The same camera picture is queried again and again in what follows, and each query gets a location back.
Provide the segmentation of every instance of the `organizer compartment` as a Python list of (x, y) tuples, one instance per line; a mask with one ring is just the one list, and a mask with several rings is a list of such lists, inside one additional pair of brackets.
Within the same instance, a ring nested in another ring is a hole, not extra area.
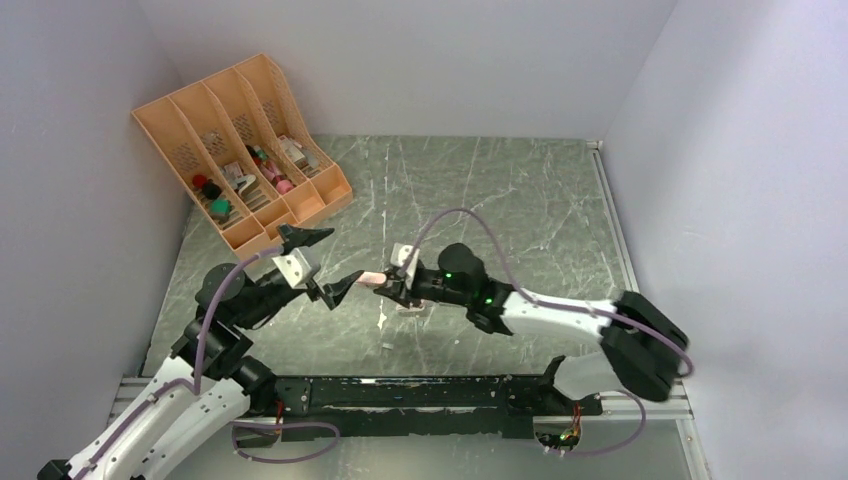
[[(199, 139), (192, 136), (191, 126), (171, 99), (165, 97), (133, 112), (144, 132), (171, 167), (194, 202), (200, 206), (218, 230), (233, 226), (248, 217), (245, 206), (229, 189), (208, 155), (201, 149)], [(221, 196), (232, 205), (229, 218), (219, 222), (209, 214), (212, 200), (206, 198), (192, 179), (203, 175), (221, 188)]]
[[(266, 55), (140, 107), (133, 116), (240, 259), (279, 244), (279, 225), (314, 226), (353, 199), (341, 169), (309, 136), (282, 70)], [(311, 163), (301, 164), (309, 175), (288, 157), (280, 135), (309, 152)], [(245, 145), (262, 148), (295, 188), (277, 192)], [(244, 198), (221, 173), (221, 167), (232, 163), (243, 174), (256, 176), (257, 187)], [(213, 180), (232, 204), (226, 221), (210, 215), (212, 202), (193, 185), (195, 175)]]
[(249, 193), (240, 195), (245, 206), (255, 212), (279, 197), (277, 191), (256, 168), (253, 159), (230, 123), (224, 107), (202, 83), (189, 85), (171, 95), (171, 99), (188, 119), (198, 138), (219, 168), (231, 168), (238, 165), (243, 175), (253, 175), (256, 186)]
[(309, 135), (280, 67), (267, 56), (257, 55), (236, 65), (235, 69), (250, 83), (275, 138), (286, 135), (303, 145), (304, 153), (314, 155), (318, 162), (315, 175), (334, 165)]
[(353, 197), (353, 190), (338, 165), (319, 173), (312, 179), (312, 184), (328, 207), (334, 202), (349, 202)]

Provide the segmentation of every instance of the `wire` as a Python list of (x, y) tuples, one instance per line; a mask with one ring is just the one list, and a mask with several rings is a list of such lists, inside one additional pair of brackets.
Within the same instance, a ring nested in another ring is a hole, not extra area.
[[(312, 460), (313, 458), (318, 458), (321, 455), (324, 455), (325, 453), (327, 453), (330, 450), (332, 450), (333, 448), (335, 448), (335, 446), (338, 445), (339, 439), (342, 436), (338, 427), (336, 427), (332, 423), (325, 423), (325, 422), (286, 423), (286, 424), (283, 424), (283, 425), (251, 423), (251, 422), (231, 422), (231, 424), (233, 425), (233, 431), (232, 431), (232, 434), (231, 434), (231, 439), (232, 439), (232, 442), (233, 442), (233, 449), (235, 450), (235, 453), (238, 456), (240, 456), (241, 458), (244, 458), (246, 460), (251, 460), (251, 461), (259, 462), (259, 463), (269, 463), (269, 464), (272, 464), (272, 465), (287, 465), (287, 464), (290, 464), (290, 463), (305, 462), (307, 460)], [(238, 440), (236, 438), (236, 428), (247, 428), (247, 429), (251, 429), (251, 430), (295, 430), (295, 429), (301, 429), (301, 428), (324, 428), (324, 429), (327, 429), (327, 430), (330, 430), (330, 431), (333, 432), (333, 441), (330, 442), (329, 445), (322, 448), (321, 450), (318, 450), (317, 452), (314, 452), (314, 453), (310, 453), (309, 455), (304, 455), (302, 457), (280, 458), (280, 459), (277, 459), (277, 458), (261, 458), (261, 457), (254, 457), (253, 455), (244, 453), (239, 448)]]
[(282, 247), (273, 247), (262, 250), (253, 254), (250, 258), (246, 260), (242, 260), (239, 262), (226, 277), (221, 282), (221, 285), (218, 286), (218, 290), (215, 291), (215, 295), (212, 297), (212, 301), (209, 303), (209, 308), (206, 310), (206, 316), (203, 318), (203, 325), (200, 328), (200, 334), (197, 336), (197, 354), (194, 357), (194, 383), (190, 383), (188, 380), (183, 378), (178, 378), (176, 380), (172, 380), (170, 382), (164, 383), (161, 387), (159, 387), (156, 391), (151, 394), (153, 400), (145, 399), (138, 406), (130, 412), (129, 415), (121, 422), (120, 425), (115, 427), (115, 430), (112, 431), (112, 434), (103, 441), (94, 455), (88, 459), (88, 464), (81, 468), (76, 475), (73, 476), (72, 480), (81, 480), (87, 474), (89, 474), (97, 464), (97, 461), (100, 460), (103, 455), (106, 453), (109, 448), (120, 438), (120, 436), (132, 425), (132, 423), (138, 418), (139, 415), (144, 412), (150, 405), (156, 403), (159, 398), (170, 391), (173, 388), (176, 388), (178, 385), (182, 385), (186, 387), (190, 392), (194, 395), (200, 394), (200, 379), (203, 377), (203, 357), (206, 354), (206, 336), (209, 334), (209, 327), (212, 325), (212, 317), (215, 315), (215, 310), (218, 308), (218, 304), (221, 302), (221, 298), (224, 296), (224, 292), (226, 292), (227, 288), (232, 283), (233, 279), (242, 272), (248, 265), (259, 260), (260, 258), (267, 257), (270, 255), (279, 254), (282, 252)]
[[(687, 368), (686, 372), (679, 374), (681, 378), (689, 377), (695, 372), (695, 364), (692, 362), (692, 359), (689, 357), (689, 355), (686, 352), (683, 351), (682, 348), (680, 348), (679, 346), (677, 346), (676, 343), (674, 343), (671, 340), (669, 340), (668, 338), (666, 338), (665, 335), (654, 330), (653, 328), (648, 327), (647, 325), (643, 325), (643, 324), (641, 324), (641, 323), (639, 323), (639, 322), (637, 322), (637, 321), (635, 321), (631, 318), (625, 317), (624, 315), (621, 315), (621, 314), (615, 313), (615, 312), (608, 312), (608, 311), (605, 311), (605, 310), (590, 310), (586, 307), (580, 307), (580, 306), (577, 306), (577, 305), (563, 305), (563, 304), (560, 304), (560, 303), (547, 302), (547, 301), (544, 301), (544, 300), (533, 298), (532, 295), (527, 293), (527, 291), (524, 290), (524, 288), (521, 287), (521, 285), (518, 283), (518, 280), (516, 280), (515, 276), (512, 273), (512, 270), (509, 267), (509, 262), (507, 261), (507, 257), (503, 252), (503, 248), (501, 248), (501, 245), (500, 245), (500, 242), (498, 242), (497, 236), (492, 231), (492, 229), (489, 228), (489, 225), (487, 225), (486, 222), (479, 215), (474, 213), (472, 210), (469, 210), (469, 209), (464, 208), (464, 207), (450, 208), (450, 209), (444, 210), (444, 211), (440, 212), (439, 214), (437, 214), (436, 216), (434, 216), (433, 218), (431, 218), (427, 222), (427, 224), (424, 225), (424, 227), (418, 233), (418, 238), (415, 239), (415, 243), (412, 246), (412, 254), (410, 254), (406, 257), (406, 260), (403, 262), (403, 266), (400, 268), (400, 271), (398, 272), (398, 274), (401, 277), (403, 277), (406, 274), (406, 270), (409, 268), (410, 262), (415, 257), (415, 252), (417, 252), (421, 248), (421, 243), (424, 242), (424, 238), (427, 235), (427, 232), (429, 232), (430, 229), (433, 228), (433, 226), (436, 224), (436, 222), (438, 222), (444, 216), (449, 215), (451, 213), (465, 213), (467, 215), (470, 215), (474, 220), (477, 220), (477, 223), (479, 223), (481, 227), (483, 227), (483, 230), (486, 231), (486, 234), (489, 236), (489, 238), (492, 241), (492, 245), (495, 247), (495, 252), (497, 252), (498, 258), (500, 259), (500, 262), (501, 262), (501, 266), (504, 269), (504, 273), (506, 274), (506, 277), (509, 280), (509, 283), (512, 285), (512, 287), (515, 289), (515, 291), (524, 300), (527, 300), (531, 304), (538, 305), (540, 307), (552, 308), (552, 309), (555, 309), (555, 310), (563, 310), (563, 311), (567, 311), (567, 312), (588, 314), (588, 315), (592, 315), (592, 316), (601, 315), (601, 316), (610, 318), (612, 320), (617, 320), (617, 321), (619, 321), (619, 322), (621, 322), (621, 323), (623, 323), (623, 324), (625, 324), (629, 327), (636, 328), (637, 330), (640, 330), (640, 331), (646, 333), (647, 335), (650, 335), (651, 337), (657, 339), (660, 343), (662, 343), (663, 345), (665, 345), (666, 347), (671, 349), (671, 351), (674, 352), (674, 354), (677, 355), (683, 361), (683, 363), (686, 364), (686, 368)], [(636, 402), (636, 405), (639, 407), (640, 419), (639, 419), (639, 426), (636, 427), (636, 431), (633, 432), (632, 435), (630, 435), (629, 437), (627, 437), (626, 439), (624, 439), (623, 441), (621, 441), (621, 442), (619, 442), (615, 445), (611, 445), (609, 447), (601, 448), (601, 449), (598, 449), (598, 450), (592, 450), (592, 451), (589, 451), (589, 452), (580, 452), (580, 451), (578, 451), (578, 452), (568, 452), (568, 455), (578, 456), (578, 457), (593, 457), (593, 456), (598, 456), (598, 455), (605, 455), (607, 453), (614, 452), (616, 450), (619, 450), (621, 448), (626, 447), (627, 445), (630, 445), (634, 440), (636, 440), (637, 437), (639, 437), (639, 435), (642, 434), (642, 431), (645, 429), (645, 422), (647, 421), (647, 411), (645, 410), (645, 405), (642, 403), (642, 401), (638, 397), (636, 397), (632, 393), (630, 393), (628, 391), (624, 391), (624, 390), (622, 390), (621, 393), (630, 397), (631, 399), (633, 399), (633, 401)]]
[[(642, 403), (641, 400), (639, 400), (639, 397), (637, 397), (636, 395), (633, 395), (632, 393), (630, 393), (626, 390), (619, 390), (619, 393), (622, 393), (622, 394), (630, 397), (634, 402), (636, 402), (636, 405), (639, 407), (639, 425), (636, 427), (636, 430), (634, 430), (633, 433), (631, 433), (629, 437), (625, 438), (624, 440), (622, 440), (622, 441), (620, 441), (620, 442), (618, 442), (614, 445), (599, 448), (597, 450), (589, 450), (588, 452), (581, 452), (580, 450), (565, 452), (565, 455), (568, 455), (568, 456), (571, 456), (571, 457), (597, 457), (597, 456), (600, 456), (600, 455), (606, 455), (606, 454), (612, 453), (616, 450), (621, 450), (622, 448), (630, 445), (631, 443), (633, 443), (634, 440), (639, 438), (639, 435), (641, 435), (642, 431), (645, 430), (645, 423), (648, 421), (648, 412), (647, 412), (647, 410), (645, 410), (645, 404)], [(532, 443), (534, 444), (534, 446), (539, 446), (538, 442), (532, 442)]]
[(590, 310), (589, 308), (581, 307), (581, 306), (578, 306), (578, 305), (564, 305), (564, 304), (561, 304), (561, 303), (553, 303), (553, 302), (548, 302), (548, 301), (545, 301), (545, 300), (533, 298), (532, 295), (530, 295), (529, 293), (527, 293), (526, 290), (524, 290), (524, 288), (518, 283), (518, 280), (516, 280), (515, 276), (512, 274), (512, 270), (509, 267), (509, 262), (506, 259), (506, 255), (504, 254), (503, 249), (501, 248), (500, 242), (498, 242), (498, 239), (495, 236), (494, 232), (492, 232), (492, 229), (489, 228), (489, 225), (487, 225), (486, 222), (483, 221), (483, 219), (480, 218), (479, 215), (477, 215), (476, 213), (474, 213), (473, 211), (471, 211), (467, 208), (459, 207), (459, 208), (450, 208), (448, 210), (444, 210), (441, 213), (439, 213), (438, 215), (431, 218), (427, 222), (427, 224), (424, 225), (424, 227), (421, 229), (421, 232), (418, 234), (418, 238), (415, 239), (415, 243), (412, 246), (412, 254), (407, 255), (406, 260), (403, 262), (403, 266), (400, 268), (400, 271), (398, 272), (398, 274), (401, 277), (406, 274), (406, 270), (409, 268), (409, 263), (412, 261), (412, 258), (415, 257), (415, 252), (417, 252), (421, 248), (421, 243), (424, 241), (424, 236), (427, 235), (427, 232), (429, 232), (430, 229), (432, 229), (433, 226), (436, 224), (436, 222), (438, 222), (439, 220), (442, 219), (442, 217), (444, 217), (445, 215), (449, 215), (451, 213), (457, 213), (457, 212), (468, 214), (474, 220), (477, 220), (477, 223), (479, 223), (480, 226), (483, 227), (483, 230), (486, 231), (486, 234), (489, 235), (489, 238), (492, 240), (492, 245), (494, 245), (494, 247), (495, 247), (495, 251), (497, 252), (498, 258), (500, 259), (500, 262), (501, 262), (501, 266), (504, 269), (504, 273), (506, 273), (506, 277), (509, 280), (509, 283), (512, 284), (512, 287), (515, 289), (516, 293), (518, 293), (518, 295), (521, 296), (521, 298), (523, 298), (524, 300), (527, 300), (528, 302), (530, 302), (533, 305), (538, 305), (540, 307), (552, 308), (554, 310), (563, 310), (563, 311), (566, 311), (566, 312), (583, 313), (583, 314), (588, 314), (588, 315), (592, 315), (592, 316), (600, 315), (600, 316), (603, 316), (603, 317), (610, 318), (612, 320), (617, 320), (617, 321), (619, 321), (619, 322), (621, 322), (621, 323), (623, 323), (623, 324), (625, 324), (629, 327), (633, 327), (633, 328), (640, 330), (640, 331), (648, 334), (649, 336), (657, 339), (660, 343), (662, 343), (663, 345), (668, 347), (672, 352), (674, 352), (675, 355), (680, 357), (680, 359), (683, 361), (683, 363), (686, 364), (686, 368), (687, 368), (685, 373), (679, 374), (681, 378), (689, 377), (695, 372), (695, 364), (692, 362), (692, 359), (689, 357), (689, 355), (686, 354), (686, 352), (683, 351), (682, 348), (680, 348), (679, 346), (677, 346), (676, 343), (674, 343), (671, 340), (669, 340), (668, 338), (666, 338), (665, 335), (661, 334), (660, 332), (654, 330), (651, 327), (648, 327), (647, 325), (643, 325), (643, 324), (633, 320), (632, 318), (625, 317), (624, 315), (621, 315), (619, 313), (608, 312), (606, 310), (594, 310), (594, 309)]

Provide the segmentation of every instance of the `white wall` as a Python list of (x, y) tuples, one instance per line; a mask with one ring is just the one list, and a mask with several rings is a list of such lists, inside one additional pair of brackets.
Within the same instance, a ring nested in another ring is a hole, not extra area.
[(140, 0), (186, 82), (258, 52), (321, 133), (598, 139), (676, 0)]
[(130, 121), (181, 85), (134, 0), (0, 6), (0, 478), (105, 426), (155, 323), (186, 214)]
[(717, 480), (848, 471), (848, 4), (681, 0), (605, 138)]

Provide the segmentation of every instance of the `pink object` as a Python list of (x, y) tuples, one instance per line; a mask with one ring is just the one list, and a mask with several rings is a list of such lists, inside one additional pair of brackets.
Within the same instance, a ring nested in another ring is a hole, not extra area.
[(289, 191), (294, 189), (294, 185), (292, 185), (292, 183), (290, 181), (285, 180), (285, 179), (277, 182), (275, 187), (277, 188), (277, 191), (280, 192), (280, 193), (286, 193), (286, 192), (289, 192)]
[(268, 181), (274, 180), (274, 174), (271, 173), (267, 168), (263, 167), (262, 164), (259, 164), (259, 171), (262, 172), (262, 175), (268, 179)]
[(268, 162), (268, 164), (271, 166), (271, 169), (277, 172), (276, 175), (271, 173), (270, 170), (262, 165), (259, 165), (259, 171), (262, 172), (262, 175), (264, 175), (272, 185), (274, 185), (274, 188), (276, 188), (281, 194), (294, 190), (294, 185), (292, 185), (288, 179), (283, 178), (283, 174), (280, 172), (280, 169), (271, 162)]

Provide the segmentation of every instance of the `gray table surface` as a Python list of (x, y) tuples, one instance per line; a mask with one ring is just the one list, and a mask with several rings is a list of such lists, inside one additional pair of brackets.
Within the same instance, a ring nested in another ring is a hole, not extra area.
[[(395, 242), (412, 243), (435, 213), (465, 206), (495, 230), (523, 286), (556, 296), (601, 299), (623, 285), (595, 166), (583, 141), (469, 137), (319, 136), (353, 187), (353, 203), (322, 226), (336, 233), (315, 251), (333, 281), (379, 271)], [(490, 275), (503, 270), (483, 230), (450, 215), (428, 235), (421, 258), (462, 241)], [(156, 372), (193, 318), (204, 274), (235, 256), (192, 211), (153, 333), (143, 375)], [(252, 269), (264, 273), (269, 263)], [(418, 318), (365, 289), (333, 312), (301, 297), (251, 332), (250, 351), (278, 374), (461, 375), (539, 373), (556, 355), (586, 351), (561, 338), (486, 335), (464, 312), (436, 306)], [(383, 348), (384, 343), (394, 348)]]

